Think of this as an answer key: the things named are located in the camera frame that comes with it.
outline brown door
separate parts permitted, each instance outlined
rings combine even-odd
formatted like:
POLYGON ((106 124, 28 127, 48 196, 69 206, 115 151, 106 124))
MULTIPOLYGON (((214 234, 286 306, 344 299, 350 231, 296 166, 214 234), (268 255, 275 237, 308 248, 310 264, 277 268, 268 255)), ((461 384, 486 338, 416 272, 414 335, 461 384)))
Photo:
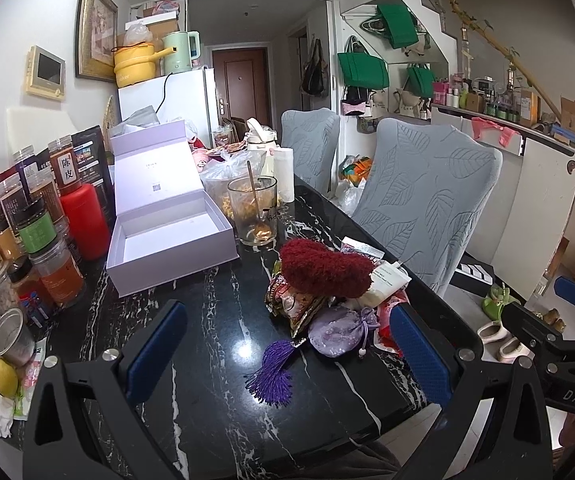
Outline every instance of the brown door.
POLYGON ((266 49, 215 50, 212 59, 221 115, 272 126, 266 49))

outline white box with purple trim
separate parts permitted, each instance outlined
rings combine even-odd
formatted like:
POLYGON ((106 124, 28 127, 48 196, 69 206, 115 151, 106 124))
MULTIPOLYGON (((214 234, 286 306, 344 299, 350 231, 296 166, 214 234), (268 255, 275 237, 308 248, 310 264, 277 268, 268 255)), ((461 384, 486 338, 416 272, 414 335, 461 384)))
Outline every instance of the white box with purple trim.
POLYGON ((119 297, 238 258, 232 226, 203 189, 184 121, 111 142, 116 225, 107 272, 119 297))

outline floor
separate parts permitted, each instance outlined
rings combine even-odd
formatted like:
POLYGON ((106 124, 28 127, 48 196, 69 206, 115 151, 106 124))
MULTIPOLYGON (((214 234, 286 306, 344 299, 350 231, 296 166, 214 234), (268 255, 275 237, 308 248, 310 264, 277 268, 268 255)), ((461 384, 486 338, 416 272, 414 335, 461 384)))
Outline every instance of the floor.
MULTIPOLYGON (((482 298, 471 294, 460 288, 449 285, 445 297, 445 302, 450 305, 463 320, 474 330, 489 322, 489 319, 480 308, 482 298)), ((550 285, 543 296, 533 296, 527 304, 527 307, 536 312, 545 313, 551 308, 557 308, 560 316, 567 323, 567 328, 563 333, 565 339, 575 339, 575 306, 567 301, 559 298, 554 293, 552 285, 550 285)), ((493 354, 498 349, 500 344, 490 344, 485 347, 484 360, 493 360, 493 354)), ((450 469, 448 469, 445 478, 455 475, 462 471, 474 452, 479 437, 485 426, 487 415, 491 408, 491 399, 481 401, 479 408, 472 420, 470 430, 463 441, 461 449, 450 469)), ((548 408, 548 416, 550 419, 550 430, 552 435, 552 449, 560 447, 558 443, 558 436, 563 428, 566 413, 554 408, 548 408)), ((381 437, 381 442, 384 443, 403 464, 414 453, 414 450, 423 440, 427 431, 432 427, 434 420, 439 416, 440 406, 431 404, 421 412, 412 416, 404 423, 400 424, 392 431, 386 433, 381 437)))

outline dining table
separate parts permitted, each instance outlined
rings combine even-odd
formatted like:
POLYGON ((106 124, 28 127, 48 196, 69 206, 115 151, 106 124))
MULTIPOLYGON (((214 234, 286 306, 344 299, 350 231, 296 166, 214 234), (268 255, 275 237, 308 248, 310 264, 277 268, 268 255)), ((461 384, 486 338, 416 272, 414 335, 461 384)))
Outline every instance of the dining table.
MULTIPOLYGON (((270 406, 246 389, 271 343, 290 338, 289 323, 267 309, 264 296, 286 240, 309 238, 339 250, 350 237, 385 250, 350 217, 300 179, 295 200, 278 211, 278 235, 266 246, 238 244, 239 258, 119 298, 103 259, 83 267, 86 299, 62 311, 41 336, 46 355, 65 363, 120 349, 168 300, 186 306, 187 332, 147 402, 136 407, 152 438, 184 479, 266 479, 302 472, 378 439, 427 404, 404 359, 368 345, 332 359, 308 343, 286 363, 292 398, 270 406)), ((385 251, 385 259, 395 257, 385 251)), ((410 303, 440 301, 413 274, 410 303)), ((130 468, 97 403, 86 408, 111 468, 130 468)), ((25 423, 8 442, 22 449, 25 423)))

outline framed picture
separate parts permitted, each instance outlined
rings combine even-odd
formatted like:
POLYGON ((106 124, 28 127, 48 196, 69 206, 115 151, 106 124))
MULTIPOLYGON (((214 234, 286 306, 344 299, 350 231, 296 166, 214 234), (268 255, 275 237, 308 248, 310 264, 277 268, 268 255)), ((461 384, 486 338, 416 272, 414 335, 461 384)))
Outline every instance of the framed picture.
POLYGON ((114 53, 118 7, 112 0, 78 0, 76 76, 116 81, 114 53))

